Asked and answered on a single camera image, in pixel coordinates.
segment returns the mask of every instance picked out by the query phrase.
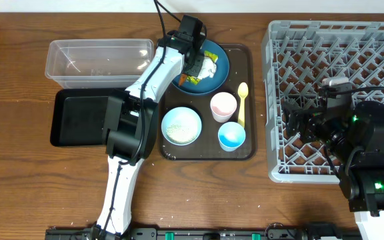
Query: white plastic basket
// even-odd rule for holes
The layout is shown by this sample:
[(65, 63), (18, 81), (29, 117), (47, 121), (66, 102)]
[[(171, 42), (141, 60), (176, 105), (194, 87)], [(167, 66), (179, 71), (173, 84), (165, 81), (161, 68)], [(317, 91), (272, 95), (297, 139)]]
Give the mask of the white plastic basket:
[[(317, 107), (315, 90), (326, 77), (346, 76), (356, 87), (384, 86), (384, 23), (273, 21), (261, 53), (269, 177), (284, 183), (338, 183), (322, 144), (303, 144), (299, 135), (287, 137), (281, 103)], [(354, 93), (353, 100), (384, 104), (384, 93)]]

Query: pink cup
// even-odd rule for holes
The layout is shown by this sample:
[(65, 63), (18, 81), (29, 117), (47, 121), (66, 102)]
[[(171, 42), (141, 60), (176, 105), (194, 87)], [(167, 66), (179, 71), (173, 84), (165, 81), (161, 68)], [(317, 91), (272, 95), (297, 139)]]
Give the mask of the pink cup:
[(218, 93), (211, 98), (210, 108), (214, 120), (225, 123), (237, 110), (237, 100), (230, 93)]

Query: wooden table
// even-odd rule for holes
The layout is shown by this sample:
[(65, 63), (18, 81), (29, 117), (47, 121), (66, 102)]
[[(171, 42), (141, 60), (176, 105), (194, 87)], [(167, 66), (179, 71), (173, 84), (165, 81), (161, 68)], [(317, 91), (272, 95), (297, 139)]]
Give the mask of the wooden table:
[[(161, 228), (265, 228), (332, 221), (356, 228), (336, 185), (272, 182), (267, 175), (265, 93), (260, 44), (276, 19), (384, 21), (384, 15), (196, 14), (218, 43), (253, 55), (257, 154), (245, 162), (174, 162), (155, 148), (140, 170), (133, 220)], [(166, 28), (178, 23), (164, 15)], [(45, 78), (56, 39), (161, 37), (156, 14), (0, 13), (0, 239), (43, 239), (52, 227), (97, 220), (107, 183), (104, 147), (57, 148), (49, 142), (60, 86)]]

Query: white wall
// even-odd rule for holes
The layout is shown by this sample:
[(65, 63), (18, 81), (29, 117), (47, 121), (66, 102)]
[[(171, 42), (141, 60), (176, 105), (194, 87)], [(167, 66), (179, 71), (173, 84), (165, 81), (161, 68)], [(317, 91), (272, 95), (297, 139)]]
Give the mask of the white wall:
[[(160, 0), (180, 13), (384, 13), (384, 0)], [(0, 12), (156, 12), (152, 0), (0, 0)]]

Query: spoon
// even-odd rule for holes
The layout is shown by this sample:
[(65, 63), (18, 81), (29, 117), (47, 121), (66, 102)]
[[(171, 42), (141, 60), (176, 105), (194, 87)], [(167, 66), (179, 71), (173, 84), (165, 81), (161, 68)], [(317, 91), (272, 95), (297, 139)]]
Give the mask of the spoon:
[(245, 127), (245, 107), (244, 100), (248, 96), (248, 86), (246, 83), (241, 83), (238, 87), (238, 95), (241, 98), (241, 104), (239, 105), (238, 123)]

